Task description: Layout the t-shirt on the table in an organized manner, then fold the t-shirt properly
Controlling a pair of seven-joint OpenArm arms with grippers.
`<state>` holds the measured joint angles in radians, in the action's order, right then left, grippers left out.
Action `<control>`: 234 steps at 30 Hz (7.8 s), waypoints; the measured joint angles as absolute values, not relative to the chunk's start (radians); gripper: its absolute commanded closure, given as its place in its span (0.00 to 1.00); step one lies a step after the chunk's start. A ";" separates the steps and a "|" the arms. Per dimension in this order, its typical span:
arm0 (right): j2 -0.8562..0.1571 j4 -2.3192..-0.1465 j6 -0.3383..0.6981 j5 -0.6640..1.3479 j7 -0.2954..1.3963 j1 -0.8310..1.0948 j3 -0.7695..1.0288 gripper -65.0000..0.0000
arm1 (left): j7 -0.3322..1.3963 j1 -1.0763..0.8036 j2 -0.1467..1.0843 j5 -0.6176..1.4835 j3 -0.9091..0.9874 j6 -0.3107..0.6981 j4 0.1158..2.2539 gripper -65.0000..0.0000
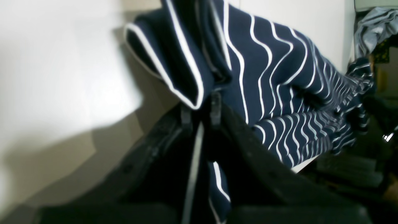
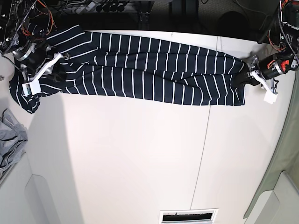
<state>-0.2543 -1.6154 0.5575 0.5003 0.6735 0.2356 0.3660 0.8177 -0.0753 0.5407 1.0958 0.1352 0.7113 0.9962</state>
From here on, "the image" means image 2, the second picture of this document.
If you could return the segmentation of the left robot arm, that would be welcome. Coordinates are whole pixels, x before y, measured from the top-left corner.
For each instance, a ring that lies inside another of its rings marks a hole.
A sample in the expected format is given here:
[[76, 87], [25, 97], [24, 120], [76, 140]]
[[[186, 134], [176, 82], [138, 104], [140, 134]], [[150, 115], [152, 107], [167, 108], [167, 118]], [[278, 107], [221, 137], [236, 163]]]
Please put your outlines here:
[[239, 74], [234, 75], [233, 87], [261, 84], [262, 82], [253, 76], [254, 72], [264, 81], [275, 81], [276, 77], [299, 69], [299, 2], [297, 0], [279, 1], [270, 23], [258, 35], [257, 43], [261, 44], [265, 40], [276, 50], [276, 53], [262, 60], [254, 56]]

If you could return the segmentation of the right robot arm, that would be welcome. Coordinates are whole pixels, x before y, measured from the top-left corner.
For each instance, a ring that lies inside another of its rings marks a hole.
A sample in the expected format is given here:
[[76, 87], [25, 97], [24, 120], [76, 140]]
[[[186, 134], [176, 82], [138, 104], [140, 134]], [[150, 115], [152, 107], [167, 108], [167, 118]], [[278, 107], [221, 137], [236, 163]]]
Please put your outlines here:
[[48, 42], [56, 24], [45, 0], [2, 0], [0, 2], [0, 55], [16, 72], [32, 81], [42, 67], [54, 59]]

